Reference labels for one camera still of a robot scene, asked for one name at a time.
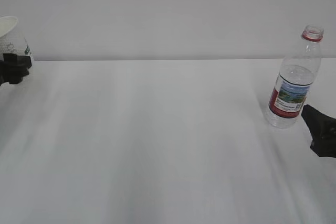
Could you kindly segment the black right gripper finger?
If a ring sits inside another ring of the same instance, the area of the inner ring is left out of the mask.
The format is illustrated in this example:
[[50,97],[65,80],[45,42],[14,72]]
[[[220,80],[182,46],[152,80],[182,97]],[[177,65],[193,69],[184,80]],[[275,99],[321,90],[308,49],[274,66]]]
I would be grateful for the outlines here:
[[308,104],[303,106],[301,116],[312,137],[311,150],[319,157],[335,158],[335,118]]

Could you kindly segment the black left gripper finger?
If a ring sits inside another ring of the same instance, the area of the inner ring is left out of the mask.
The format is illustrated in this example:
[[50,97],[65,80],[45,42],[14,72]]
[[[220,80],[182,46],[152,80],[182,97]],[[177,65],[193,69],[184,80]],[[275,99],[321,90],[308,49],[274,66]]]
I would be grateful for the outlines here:
[[19,84],[23,78],[29,75],[32,67],[30,56],[19,56],[17,54],[3,54],[1,60],[1,85],[5,83]]

